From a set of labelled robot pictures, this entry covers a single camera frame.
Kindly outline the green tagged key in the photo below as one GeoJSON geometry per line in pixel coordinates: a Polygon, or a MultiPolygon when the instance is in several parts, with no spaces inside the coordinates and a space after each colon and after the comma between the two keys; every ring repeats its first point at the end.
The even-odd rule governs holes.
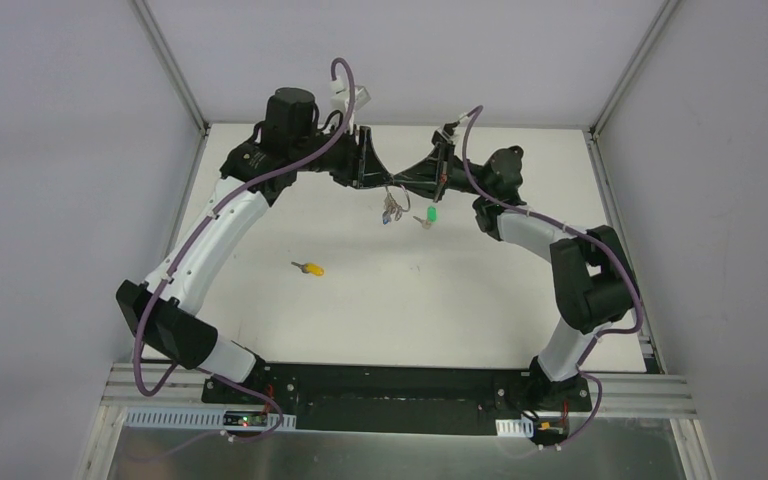
{"type": "Polygon", "coordinates": [[[427,207],[424,217],[414,216],[413,219],[416,220],[423,229],[429,230],[438,220],[437,209],[434,205],[430,205],[427,207]]]}

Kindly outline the silver keyring with clips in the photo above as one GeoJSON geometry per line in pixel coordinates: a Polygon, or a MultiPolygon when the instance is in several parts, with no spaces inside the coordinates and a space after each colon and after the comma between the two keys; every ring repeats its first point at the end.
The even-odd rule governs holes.
{"type": "Polygon", "coordinates": [[[395,196],[393,195],[392,187],[385,186],[384,189],[385,189],[385,198],[383,201],[383,210],[385,208],[390,208],[393,211],[393,221],[391,223],[398,222],[401,220],[402,216],[408,213],[412,208],[410,194],[404,186],[399,187],[400,191],[403,193],[405,198],[405,204],[402,205],[396,200],[395,196]]]}

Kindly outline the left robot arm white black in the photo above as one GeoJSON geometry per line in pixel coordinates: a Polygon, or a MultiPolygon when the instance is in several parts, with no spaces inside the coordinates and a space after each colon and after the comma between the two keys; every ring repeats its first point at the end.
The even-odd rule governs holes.
{"type": "Polygon", "coordinates": [[[261,358],[197,317],[233,249],[299,171],[326,172],[338,184],[358,189],[391,180],[373,151],[370,129],[354,124],[354,113],[370,100],[367,89],[333,89],[331,114],[339,123],[330,129],[319,126],[311,92],[277,89],[252,136],[228,154],[185,238],[142,282],[126,280],[115,295],[139,345],[185,369],[226,378],[227,391],[241,404],[253,404],[264,394],[265,378],[255,371],[261,358]]]}

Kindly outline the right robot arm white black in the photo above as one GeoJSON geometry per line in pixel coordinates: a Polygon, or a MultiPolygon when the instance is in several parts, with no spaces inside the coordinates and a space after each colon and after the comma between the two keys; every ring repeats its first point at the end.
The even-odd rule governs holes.
{"type": "Polygon", "coordinates": [[[502,147],[482,164],[454,149],[453,135],[434,133],[431,152],[395,174],[393,181],[431,200],[449,190],[476,195],[473,209],[481,232],[548,262],[560,319],[531,361],[524,396],[529,407],[553,409],[583,380],[581,365],[599,339],[638,331],[637,326],[616,325],[628,312],[642,312],[635,274],[613,228],[573,227],[537,212],[521,198],[521,146],[502,147]]]}

